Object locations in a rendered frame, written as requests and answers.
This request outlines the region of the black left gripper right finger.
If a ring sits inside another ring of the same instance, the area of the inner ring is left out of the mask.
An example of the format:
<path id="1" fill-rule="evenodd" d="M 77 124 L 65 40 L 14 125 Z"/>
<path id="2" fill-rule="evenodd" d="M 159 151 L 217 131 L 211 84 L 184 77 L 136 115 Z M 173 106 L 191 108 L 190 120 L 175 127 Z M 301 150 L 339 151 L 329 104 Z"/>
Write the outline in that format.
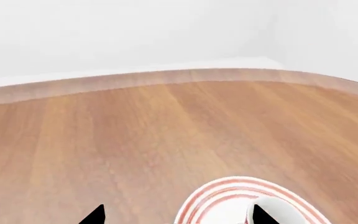
<path id="1" fill-rule="evenodd" d="M 279 224 L 279 222 L 270 216 L 262 207 L 254 205 L 253 224 Z"/>

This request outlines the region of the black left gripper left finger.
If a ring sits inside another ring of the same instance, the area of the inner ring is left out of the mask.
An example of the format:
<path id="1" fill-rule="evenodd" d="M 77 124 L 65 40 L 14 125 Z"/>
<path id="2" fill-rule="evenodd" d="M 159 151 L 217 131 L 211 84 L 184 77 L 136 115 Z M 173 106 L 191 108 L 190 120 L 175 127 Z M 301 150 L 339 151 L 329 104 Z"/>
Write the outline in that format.
<path id="1" fill-rule="evenodd" d="M 104 224 L 106 220 L 106 214 L 104 205 L 101 204 L 95 208 L 88 216 L 86 216 L 79 224 Z"/>

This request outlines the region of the white mug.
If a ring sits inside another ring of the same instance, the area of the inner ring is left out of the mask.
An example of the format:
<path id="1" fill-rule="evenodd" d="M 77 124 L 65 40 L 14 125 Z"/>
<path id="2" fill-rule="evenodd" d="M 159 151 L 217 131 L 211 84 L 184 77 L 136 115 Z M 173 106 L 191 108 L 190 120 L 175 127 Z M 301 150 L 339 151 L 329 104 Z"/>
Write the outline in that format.
<path id="1" fill-rule="evenodd" d="M 254 205 L 262 207 L 279 224 L 318 224 L 314 218 L 289 201 L 266 195 L 247 202 L 244 224 L 253 224 Z"/>

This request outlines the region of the white plate with red rings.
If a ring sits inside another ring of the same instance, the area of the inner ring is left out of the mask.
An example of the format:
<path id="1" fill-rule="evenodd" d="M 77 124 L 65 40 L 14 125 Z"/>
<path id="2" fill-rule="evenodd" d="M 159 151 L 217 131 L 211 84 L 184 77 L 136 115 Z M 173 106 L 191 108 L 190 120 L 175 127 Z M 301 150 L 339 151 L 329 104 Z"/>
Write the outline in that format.
<path id="1" fill-rule="evenodd" d="M 301 212 L 305 224 L 332 224 L 294 192 L 267 180 L 244 176 L 212 180 L 195 190 L 179 209 L 173 224 L 251 224 L 247 209 L 263 196 L 291 203 Z"/>

